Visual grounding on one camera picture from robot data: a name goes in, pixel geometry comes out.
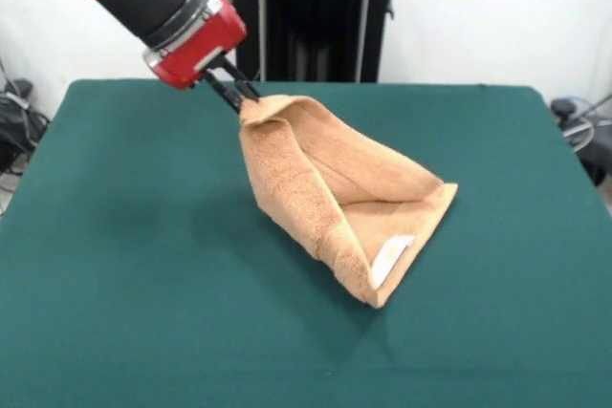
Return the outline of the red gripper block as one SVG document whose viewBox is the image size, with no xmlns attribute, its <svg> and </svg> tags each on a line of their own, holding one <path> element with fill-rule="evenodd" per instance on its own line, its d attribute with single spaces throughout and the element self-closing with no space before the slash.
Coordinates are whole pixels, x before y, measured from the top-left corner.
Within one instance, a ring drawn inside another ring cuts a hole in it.
<svg viewBox="0 0 612 408">
<path fill-rule="evenodd" d="M 239 114 L 243 97 L 255 102 L 260 98 L 251 81 L 228 59 L 222 60 L 221 67 L 239 93 L 205 69 L 215 58 L 233 51 L 246 35 L 246 25 L 230 0 L 203 0 L 174 38 L 151 51 L 151 71 L 179 90 L 192 86 L 204 73 L 212 90 Z"/>
</svg>

